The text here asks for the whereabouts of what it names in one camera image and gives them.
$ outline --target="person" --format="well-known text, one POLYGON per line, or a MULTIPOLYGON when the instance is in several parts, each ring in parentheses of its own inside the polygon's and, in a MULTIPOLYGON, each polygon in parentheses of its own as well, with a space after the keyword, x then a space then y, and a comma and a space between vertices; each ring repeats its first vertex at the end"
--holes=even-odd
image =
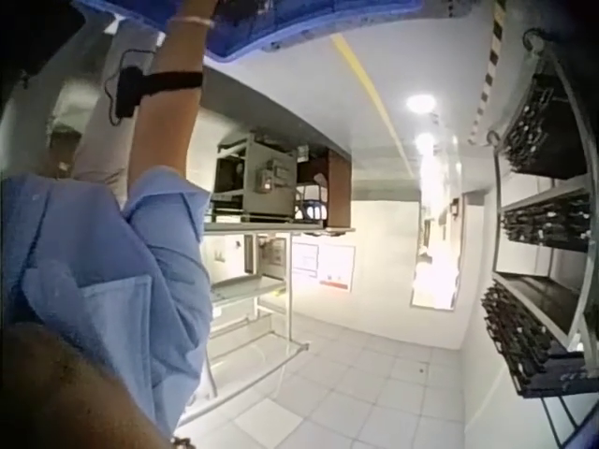
MULTIPOLYGON (((184 0, 151 71, 197 72, 216 0, 184 0)), ((24 447, 169 447, 199 384, 210 195, 185 179, 200 89, 141 100, 121 208, 106 185, 2 183, 4 435, 24 447)))

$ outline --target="shirt sleeve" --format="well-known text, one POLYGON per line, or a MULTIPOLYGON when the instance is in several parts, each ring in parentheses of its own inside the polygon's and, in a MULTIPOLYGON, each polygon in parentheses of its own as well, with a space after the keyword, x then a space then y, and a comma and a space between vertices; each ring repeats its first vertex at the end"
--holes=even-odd
POLYGON ((156 167, 133 184, 123 209, 125 219, 158 263, 183 321, 197 323, 199 318, 206 333, 212 303, 199 243, 209 201, 208 192, 174 170, 156 167))

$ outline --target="skin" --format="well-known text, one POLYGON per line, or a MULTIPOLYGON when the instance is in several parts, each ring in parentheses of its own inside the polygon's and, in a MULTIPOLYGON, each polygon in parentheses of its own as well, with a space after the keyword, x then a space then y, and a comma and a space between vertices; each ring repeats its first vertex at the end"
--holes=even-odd
MULTIPOLYGON (((210 18, 217 0, 185 0, 179 16, 210 18)), ((200 71, 208 28, 172 22, 153 72, 200 71)), ((129 160, 131 185, 146 170, 167 166, 185 176, 200 89, 141 101, 129 160)), ((172 447, 123 385, 92 366, 60 336, 20 324, 2 335, 2 434, 20 447, 172 447)))
POLYGON ((117 379, 44 326, 4 332, 2 371, 3 435, 20 447, 171 447, 117 379))

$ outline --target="shirt pocket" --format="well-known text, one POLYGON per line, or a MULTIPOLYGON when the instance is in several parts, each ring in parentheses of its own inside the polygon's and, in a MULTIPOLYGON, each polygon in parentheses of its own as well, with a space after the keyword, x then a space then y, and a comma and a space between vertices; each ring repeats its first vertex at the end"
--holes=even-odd
POLYGON ((68 267, 54 261, 27 269, 22 281, 42 323, 115 374, 153 418, 151 288, 148 275, 79 288, 68 267))

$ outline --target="light blue shirt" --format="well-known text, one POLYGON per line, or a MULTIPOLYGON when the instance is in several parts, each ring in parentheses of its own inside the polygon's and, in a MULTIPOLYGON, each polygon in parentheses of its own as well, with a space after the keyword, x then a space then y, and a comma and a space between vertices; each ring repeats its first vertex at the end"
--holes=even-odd
POLYGON ((123 211, 99 184, 2 183, 5 325, 38 321, 126 386, 170 437, 199 384, 212 304, 199 255, 210 195, 157 167, 123 211))

